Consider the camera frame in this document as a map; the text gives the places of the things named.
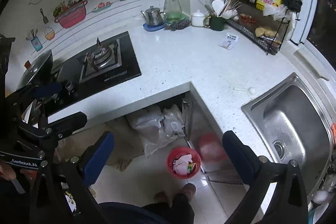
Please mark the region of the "stainless steel sink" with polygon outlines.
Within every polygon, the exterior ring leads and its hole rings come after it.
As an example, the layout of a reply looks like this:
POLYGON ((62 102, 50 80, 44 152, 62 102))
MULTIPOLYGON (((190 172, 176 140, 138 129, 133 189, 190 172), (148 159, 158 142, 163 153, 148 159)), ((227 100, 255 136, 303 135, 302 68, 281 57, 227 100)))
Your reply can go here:
POLYGON ((292 73, 242 111, 277 163, 298 162, 312 200, 329 167, 333 141, 325 115, 303 81, 292 73))

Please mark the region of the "pink slipper left foot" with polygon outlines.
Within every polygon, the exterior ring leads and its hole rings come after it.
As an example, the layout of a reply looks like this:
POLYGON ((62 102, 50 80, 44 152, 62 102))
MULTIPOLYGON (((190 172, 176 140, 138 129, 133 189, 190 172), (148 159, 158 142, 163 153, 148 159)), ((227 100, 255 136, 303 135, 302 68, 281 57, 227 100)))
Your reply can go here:
POLYGON ((169 200, 168 200, 168 197, 165 194, 165 192, 156 193, 155 196, 154 196, 154 202, 155 203, 167 203, 168 201, 169 200))

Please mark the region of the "small steel teapot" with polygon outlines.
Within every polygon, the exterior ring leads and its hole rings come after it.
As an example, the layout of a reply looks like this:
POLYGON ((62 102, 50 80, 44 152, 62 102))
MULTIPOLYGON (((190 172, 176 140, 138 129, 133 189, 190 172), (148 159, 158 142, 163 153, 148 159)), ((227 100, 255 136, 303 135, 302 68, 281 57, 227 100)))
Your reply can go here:
POLYGON ((163 25, 167 19, 166 13, 154 6, 150 6, 150 8, 145 11, 141 10, 141 14, 145 18, 145 23, 152 27, 163 25))

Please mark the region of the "red trash bin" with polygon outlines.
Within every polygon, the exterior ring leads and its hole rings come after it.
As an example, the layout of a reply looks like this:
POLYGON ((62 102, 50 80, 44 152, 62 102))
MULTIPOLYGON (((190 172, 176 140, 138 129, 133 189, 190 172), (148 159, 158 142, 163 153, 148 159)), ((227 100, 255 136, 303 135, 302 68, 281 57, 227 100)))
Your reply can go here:
POLYGON ((189 147, 173 149, 166 159, 167 170, 179 179, 194 177, 199 172, 201 163, 201 157, 197 151, 189 147))

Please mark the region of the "dark green enamel mug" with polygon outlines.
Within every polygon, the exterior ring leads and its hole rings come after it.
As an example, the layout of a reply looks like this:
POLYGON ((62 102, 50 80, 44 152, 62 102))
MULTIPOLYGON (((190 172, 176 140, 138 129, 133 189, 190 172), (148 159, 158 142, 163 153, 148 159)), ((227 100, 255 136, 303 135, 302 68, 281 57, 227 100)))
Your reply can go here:
POLYGON ((226 24, 226 20, 222 17, 208 15, 203 19, 203 25, 205 28, 209 28, 213 31, 223 31, 226 24))

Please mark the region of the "black gas stove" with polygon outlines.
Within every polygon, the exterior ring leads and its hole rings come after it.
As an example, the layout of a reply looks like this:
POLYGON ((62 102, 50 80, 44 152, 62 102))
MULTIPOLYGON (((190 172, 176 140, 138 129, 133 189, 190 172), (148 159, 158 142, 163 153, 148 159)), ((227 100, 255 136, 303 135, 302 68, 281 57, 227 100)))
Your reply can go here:
POLYGON ((81 51, 56 64, 54 79, 62 90, 51 100, 49 108, 55 113, 125 81, 141 75, 129 32, 123 32, 81 51))

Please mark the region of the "white tissue paper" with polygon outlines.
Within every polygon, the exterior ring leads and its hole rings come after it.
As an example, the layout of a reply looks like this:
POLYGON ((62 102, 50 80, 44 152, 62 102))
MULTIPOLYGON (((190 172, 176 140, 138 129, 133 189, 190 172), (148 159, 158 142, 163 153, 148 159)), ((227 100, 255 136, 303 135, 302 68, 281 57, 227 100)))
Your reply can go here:
POLYGON ((193 162, 191 154, 183 155, 179 159, 173 162, 173 171, 180 176, 187 176, 187 165, 189 162, 193 162))

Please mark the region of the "white shampoo sachet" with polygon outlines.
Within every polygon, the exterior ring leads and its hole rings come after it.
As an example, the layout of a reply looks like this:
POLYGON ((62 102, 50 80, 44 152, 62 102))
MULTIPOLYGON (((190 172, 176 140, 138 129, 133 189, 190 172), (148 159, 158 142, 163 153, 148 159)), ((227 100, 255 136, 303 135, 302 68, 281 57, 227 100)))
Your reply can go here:
POLYGON ((236 34, 227 33, 224 40, 219 43, 219 46, 231 50, 239 41, 240 36, 236 34))

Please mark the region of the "yellow red sauce packet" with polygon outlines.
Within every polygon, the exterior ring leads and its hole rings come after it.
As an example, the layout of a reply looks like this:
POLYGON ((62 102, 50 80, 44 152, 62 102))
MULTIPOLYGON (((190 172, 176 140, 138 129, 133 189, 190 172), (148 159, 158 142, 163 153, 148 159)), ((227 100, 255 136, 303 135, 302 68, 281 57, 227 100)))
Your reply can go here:
POLYGON ((194 168, 196 167, 196 163, 195 162, 189 162, 187 165, 187 173, 191 173, 194 168))

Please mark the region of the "blue saucer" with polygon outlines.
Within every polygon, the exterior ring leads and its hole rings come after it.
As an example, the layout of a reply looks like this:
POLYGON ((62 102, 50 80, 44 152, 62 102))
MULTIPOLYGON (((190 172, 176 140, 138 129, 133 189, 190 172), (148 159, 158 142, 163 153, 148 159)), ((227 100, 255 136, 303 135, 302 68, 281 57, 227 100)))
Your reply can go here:
POLYGON ((155 31, 159 31, 164 28, 164 24, 157 25, 157 26, 150 26, 144 23, 142 26, 143 26, 143 29, 148 32, 155 32, 155 31))

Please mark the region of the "white lidded jar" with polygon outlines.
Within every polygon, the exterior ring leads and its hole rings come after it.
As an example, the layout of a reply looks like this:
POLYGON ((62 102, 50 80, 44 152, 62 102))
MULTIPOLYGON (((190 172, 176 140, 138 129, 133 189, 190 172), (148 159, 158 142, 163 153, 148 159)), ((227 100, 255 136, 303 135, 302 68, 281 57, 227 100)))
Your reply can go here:
POLYGON ((200 10, 193 12, 191 14, 191 25, 193 27, 204 27, 203 21, 205 20, 206 15, 200 10))

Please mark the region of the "black wok pan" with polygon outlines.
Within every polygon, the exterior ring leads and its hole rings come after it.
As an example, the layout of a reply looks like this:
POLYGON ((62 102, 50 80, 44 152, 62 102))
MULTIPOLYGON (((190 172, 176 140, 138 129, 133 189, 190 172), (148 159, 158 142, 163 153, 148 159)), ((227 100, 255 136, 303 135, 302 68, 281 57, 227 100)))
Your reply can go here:
POLYGON ((23 73, 17 86, 17 90, 28 85, 47 85, 51 80, 53 67, 52 51, 48 50, 36 58, 23 73))

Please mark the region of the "black plastic bag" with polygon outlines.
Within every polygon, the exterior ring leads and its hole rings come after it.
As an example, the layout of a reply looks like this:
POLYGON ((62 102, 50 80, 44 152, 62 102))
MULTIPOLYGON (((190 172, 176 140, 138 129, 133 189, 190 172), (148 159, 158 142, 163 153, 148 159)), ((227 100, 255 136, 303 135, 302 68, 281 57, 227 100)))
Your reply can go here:
POLYGON ((302 0, 282 0, 282 3, 292 12, 299 13, 302 7, 302 0))

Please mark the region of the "pink slipper foot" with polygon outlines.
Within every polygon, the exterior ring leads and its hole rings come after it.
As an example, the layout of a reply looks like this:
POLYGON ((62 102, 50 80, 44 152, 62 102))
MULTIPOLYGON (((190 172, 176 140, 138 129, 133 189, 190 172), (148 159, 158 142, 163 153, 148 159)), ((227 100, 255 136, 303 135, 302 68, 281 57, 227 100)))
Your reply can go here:
POLYGON ((195 196, 195 193, 197 191, 197 188, 194 184, 188 183, 186 184, 182 189, 181 193, 184 194, 188 200, 188 202, 191 202, 193 197, 195 196))
POLYGON ((165 194, 165 192, 156 193, 155 196, 154 196, 154 202, 155 203, 167 203, 168 201, 169 200, 168 200, 168 197, 165 194))

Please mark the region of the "white plastic spoon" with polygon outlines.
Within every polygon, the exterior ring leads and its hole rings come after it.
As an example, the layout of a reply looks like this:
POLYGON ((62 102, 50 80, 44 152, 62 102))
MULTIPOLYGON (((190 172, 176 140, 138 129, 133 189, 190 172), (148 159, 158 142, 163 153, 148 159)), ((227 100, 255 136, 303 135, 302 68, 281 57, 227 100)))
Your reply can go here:
POLYGON ((245 92, 252 96, 256 94, 256 90, 253 87, 250 87, 250 88, 234 87, 234 91, 245 92))

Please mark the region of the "white woven sack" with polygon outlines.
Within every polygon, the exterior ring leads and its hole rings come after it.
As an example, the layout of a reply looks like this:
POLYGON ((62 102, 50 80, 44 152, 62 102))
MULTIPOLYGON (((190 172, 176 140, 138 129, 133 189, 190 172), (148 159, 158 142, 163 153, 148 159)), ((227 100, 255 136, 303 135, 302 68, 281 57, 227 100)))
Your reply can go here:
POLYGON ((158 106, 132 112, 126 119, 131 128, 139 134, 146 157, 169 144, 163 128, 164 117, 158 106))

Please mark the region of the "glass carafe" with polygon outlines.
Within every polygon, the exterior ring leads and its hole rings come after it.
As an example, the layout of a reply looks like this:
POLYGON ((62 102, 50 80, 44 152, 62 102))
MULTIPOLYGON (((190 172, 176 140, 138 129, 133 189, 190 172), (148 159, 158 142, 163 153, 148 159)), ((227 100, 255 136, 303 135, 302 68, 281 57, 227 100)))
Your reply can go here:
POLYGON ((163 11, 166 13, 168 22, 178 21, 182 16, 179 0, 165 0, 163 11))

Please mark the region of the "pink slipper right foot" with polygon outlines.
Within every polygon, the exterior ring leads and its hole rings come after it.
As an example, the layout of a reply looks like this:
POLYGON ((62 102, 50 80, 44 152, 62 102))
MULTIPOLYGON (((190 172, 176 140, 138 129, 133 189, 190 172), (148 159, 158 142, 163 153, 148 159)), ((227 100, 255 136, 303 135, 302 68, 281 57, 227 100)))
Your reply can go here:
POLYGON ((197 191, 197 188, 194 184, 188 183, 186 184, 182 189, 181 193, 184 194, 188 200, 188 202, 191 202, 193 197, 195 196, 195 193, 197 191))

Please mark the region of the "ginger root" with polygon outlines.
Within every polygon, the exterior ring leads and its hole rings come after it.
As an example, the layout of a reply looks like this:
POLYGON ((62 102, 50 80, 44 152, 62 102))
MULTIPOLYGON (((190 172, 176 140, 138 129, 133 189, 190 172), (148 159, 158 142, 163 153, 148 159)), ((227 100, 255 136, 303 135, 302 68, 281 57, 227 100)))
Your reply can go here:
POLYGON ((269 28, 265 28, 265 27, 258 27, 255 30, 255 36, 258 38, 262 36, 265 36, 267 38, 274 38, 276 37, 276 35, 277 35, 276 31, 269 29, 269 28))

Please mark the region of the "dark woven coaster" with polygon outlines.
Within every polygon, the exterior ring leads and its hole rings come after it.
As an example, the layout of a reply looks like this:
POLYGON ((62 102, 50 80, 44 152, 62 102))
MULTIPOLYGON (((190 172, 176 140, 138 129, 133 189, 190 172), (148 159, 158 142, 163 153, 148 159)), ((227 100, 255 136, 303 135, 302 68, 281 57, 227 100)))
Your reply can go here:
POLYGON ((178 20, 172 23, 165 23, 164 29, 168 31, 183 30, 191 25, 191 21, 188 19, 178 20))

